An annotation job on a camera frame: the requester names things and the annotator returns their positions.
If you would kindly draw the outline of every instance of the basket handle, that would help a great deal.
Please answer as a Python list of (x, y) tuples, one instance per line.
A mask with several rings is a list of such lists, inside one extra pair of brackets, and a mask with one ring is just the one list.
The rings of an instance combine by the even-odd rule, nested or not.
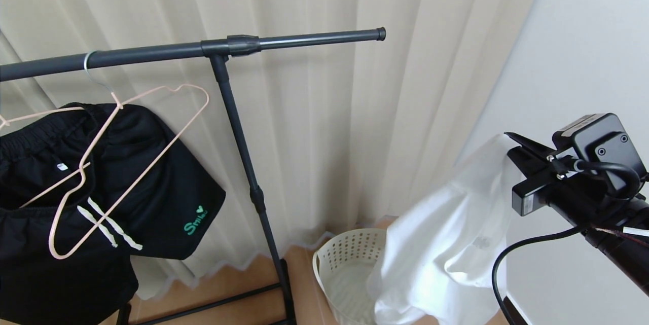
[(316, 251), (313, 253), (313, 274), (315, 275), (315, 279), (318, 281), (318, 285), (320, 285), (320, 290), (322, 292), (325, 292), (325, 286), (322, 285), (322, 280), (320, 280), (320, 270), (318, 270), (318, 252)]

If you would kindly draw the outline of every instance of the wooden floor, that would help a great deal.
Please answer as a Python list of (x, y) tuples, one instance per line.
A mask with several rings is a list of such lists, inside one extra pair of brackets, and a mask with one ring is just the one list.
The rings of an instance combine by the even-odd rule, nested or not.
[[(329, 310), (325, 296), (313, 276), (311, 258), (313, 251), (293, 246), (288, 250), (285, 259), (288, 263), (289, 277), (295, 299), (295, 315), (298, 325), (336, 325), (336, 320)], [(192, 290), (179, 281), (174, 282), (169, 292), (160, 300), (142, 301), (134, 298), (130, 324), (134, 325), (162, 315), (190, 307), (200, 306), (232, 295), (237, 295), (262, 286), (276, 283), (273, 262), (258, 256), (244, 272), (231, 267), (221, 269), (213, 277), (205, 278), (201, 285)], [(224, 306), (177, 318), (164, 325), (268, 325), (284, 318), (282, 293), (279, 289), (239, 300)], [(107, 318), (100, 325), (114, 325), (117, 314)], [(0, 320), (2, 325), (8, 322)], [(438, 322), (431, 317), (423, 318), (417, 325), (435, 325)], [(488, 325), (506, 325), (503, 315), (498, 312)]]

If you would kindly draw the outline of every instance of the white sticker label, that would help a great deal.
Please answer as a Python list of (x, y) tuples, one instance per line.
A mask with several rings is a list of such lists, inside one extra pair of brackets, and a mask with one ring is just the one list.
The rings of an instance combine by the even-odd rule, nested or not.
[(581, 119), (566, 126), (564, 128), (563, 133), (561, 133), (561, 136), (570, 137), (572, 136), (573, 133), (576, 133), (580, 129), (588, 126), (589, 124), (593, 123), (595, 120), (598, 120), (603, 115), (605, 115), (605, 113), (597, 113), (595, 115), (585, 115), (584, 117), (581, 117)]

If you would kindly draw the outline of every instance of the white garment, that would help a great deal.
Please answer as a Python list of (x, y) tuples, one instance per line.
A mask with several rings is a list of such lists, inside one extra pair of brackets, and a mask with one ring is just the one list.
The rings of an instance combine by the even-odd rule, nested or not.
[[(516, 143), (498, 135), (387, 229), (367, 280), (379, 325), (435, 316), (440, 325), (484, 325), (498, 309), (491, 269), (505, 249), (512, 186), (522, 173), (507, 158)], [(498, 272), (506, 295), (506, 266)]]

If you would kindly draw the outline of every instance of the curtain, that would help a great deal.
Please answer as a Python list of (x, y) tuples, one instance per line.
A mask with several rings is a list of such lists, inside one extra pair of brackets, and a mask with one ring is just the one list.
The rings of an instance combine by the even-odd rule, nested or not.
[[(399, 215), (454, 165), (533, 0), (0, 0), (2, 64), (221, 39), (385, 27), (387, 39), (271, 50), (228, 62), (248, 148), (280, 253), (324, 232)], [(126, 99), (193, 83), (211, 103), (183, 141), (228, 195), (185, 261), (134, 259), (141, 295), (196, 283), (224, 263), (267, 253), (206, 59), (91, 70)], [(109, 103), (83, 71), (0, 84), (6, 118), (70, 101)], [(201, 94), (142, 99), (174, 129)]]

